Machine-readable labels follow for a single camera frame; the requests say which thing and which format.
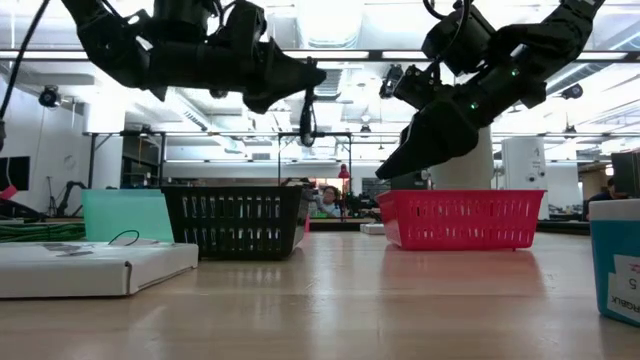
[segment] white box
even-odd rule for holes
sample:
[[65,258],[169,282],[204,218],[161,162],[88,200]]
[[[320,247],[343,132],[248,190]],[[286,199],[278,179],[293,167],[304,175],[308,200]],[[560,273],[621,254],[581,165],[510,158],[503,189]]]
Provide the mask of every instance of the white box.
[[192,244],[6,243],[0,298],[132,295],[197,266]]

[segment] mint green board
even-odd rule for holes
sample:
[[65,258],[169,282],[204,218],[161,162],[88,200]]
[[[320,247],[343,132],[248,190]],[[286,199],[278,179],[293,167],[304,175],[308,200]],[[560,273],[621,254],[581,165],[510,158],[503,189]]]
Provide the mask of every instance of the mint green board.
[[[84,190],[82,206],[87,240],[111,241],[125,230],[141,239],[173,242],[167,204],[160,190]],[[135,232],[123,234],[136,237]]]

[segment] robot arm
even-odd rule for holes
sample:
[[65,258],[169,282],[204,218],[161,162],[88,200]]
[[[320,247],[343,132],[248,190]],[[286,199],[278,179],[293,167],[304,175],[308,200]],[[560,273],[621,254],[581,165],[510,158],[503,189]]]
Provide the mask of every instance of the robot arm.
[[276,101],[314,87],[323,70],[286,56],[273,39],[260,42],[264,10],[236,0],[226,24],[207,35],[207,20],[224,17],[217,0],[155,0],[154,16],[121,17],[104,0],[62,0],[89,60],[123,86],[151,90],[164,101],[168,86],[202,88],[212,96],[243,94],[265,113]]
[[510,25],[495,31],[471,6],[466,29],[453,37],[462,10],[440,21],[427,35],[423,52],[442,58],[458,76],[477,73],[461,85],[440,82],[439,71],[409,67],[394,95],[416,109],[401,145],[376,175],[390,179],[463,156],[478,144],[478,129],[518,101],[528,108],[546,100],[545,81],[576,60],[586,45],[604,0],[563,0],[540,24]]

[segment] cable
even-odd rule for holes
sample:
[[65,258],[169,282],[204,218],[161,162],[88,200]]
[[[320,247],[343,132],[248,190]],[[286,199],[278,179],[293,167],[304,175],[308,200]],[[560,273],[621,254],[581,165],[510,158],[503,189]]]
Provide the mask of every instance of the cable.
[[124,18],[118,13],[116,8],[114,8],[113,5],[111,5],[109,0],[102,0],[102,3],[109,9],[109,11],[111,11],[113,15],[115,15],[115,17],[117,17],[120,20],[124,20]]
[[[431,15],[440,19],[439,16],[442,16],[442,14],[439,14],[438,12],[435,11],[433,6],[429,3],[429,0],[423,0],[423,2],[425,4],[425,7],[427,8],[427,11],[429,11]],[[447,55],[449,50],[456,43],[460,34],[462,34],[462,32],[467,28],[467,23],[469,22],[469,16],[471,14],[471,2],[472,0],[462,0],[462,17],[460,18],[460,23],[458,24],[458,29],[456,30],[456,33],[453,35],[453,38],[451,38],[451,41],[444,48],[444,50],[442,50],[440,54],[438,54],[438,56],[435,58],[435,60],[433,60],[433,62],[427,67],[426,72],[430,75],[433,74],[433,77],[436,80],[440,80],[440,67],[439,67],[440,63],[442,62],[443,58]]]
[[[307,65],[313,67],[318,66],[318,60],[307,57]],[[312,147],[316,142],[318,134],[318,122],[316,120],[316,112],[313,108],[313,102],[316,99],[315,88],[310,87],[305,90],[304,104],[300,113],[300,142],[306,147]]]
[[446,18],[445,15],[442,15],[436,11],[435,0],[422,0],[422,3],[424,3],[424,7],[427,8],[427,11],[429,12],[429,14],[431,14],[431,16],[433,16],[434,18],[438,20],[442,20]]
[[16,62],[13,64],[13,69],[11,71],[11,76],[9,77],[9,82],[7,84],[7,90],[4,93],[4,99],[2,100],[2,106],[0,107],[0,150],[4,147],[4,138],[6,137],[5,129],[4,129],[4,116],[7,113],[7,108],[9,107],[9,101],[11,100],[11,94],[13,93],[13,89],[16,86],[16,81],[18,80],[18,72],[20,70],[20,64],[22,63],[22,59],[24,58],[24,54],[27,52],[27,46],[29,46],[29,42],[31,42],[31,38],[36,31],[36,27],[40,23],[40,19],[42,19],[42,15],[44,15],[44,11],[47,9],[49,2],[51,0],[43,0],[42,5],[36,12],[33,20],[31,21],[31,25],[29,25],[29,29],[24,36],[24,40],[22,41],[22,45],[20,46],[20,50],[18,51],[18,56],[16,57]]
[[130,233],[130,232],[134,232],[136,233],[136,239],[133,240],[132,242],[128,243],[127,245],[124,246],[131,246],[133,244],[136,243],[136,241],[138,241],[140,239],[140,232],[138,230],[125,230],[123,232],[121,232],[120,234],[116,235],[116,237],[113,238],[113,240],[109,241],[109,243],[107,245],[111,245],[114,241],[118,240],[118,238],[120,238],[120,236]]
[[84,224],[0,225],[0,243],[80,241],[85,236]]
[[13,186],[13,183],[11,183],[11,176],[9,175],[9,167],[11,166],[11,158],[8,157],[7,158],[7,185],[9,185],[9,187]]
[[[311,121],[313,120],[313,129],[311,129]],[[302,105],[302,113],[300,114],[300,142],[306,147],[312,147],[316,142],[316,134],[318,132],[318,122],[316,120],[316,112],[313,109],[313,99],[305,100]]]

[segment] red basket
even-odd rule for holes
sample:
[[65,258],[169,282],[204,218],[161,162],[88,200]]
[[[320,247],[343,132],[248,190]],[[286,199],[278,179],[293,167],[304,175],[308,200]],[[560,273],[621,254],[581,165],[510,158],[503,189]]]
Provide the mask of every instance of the red basket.
[[387,239],[405,250],[531,247],[544,190],[393,190],[378,196]]

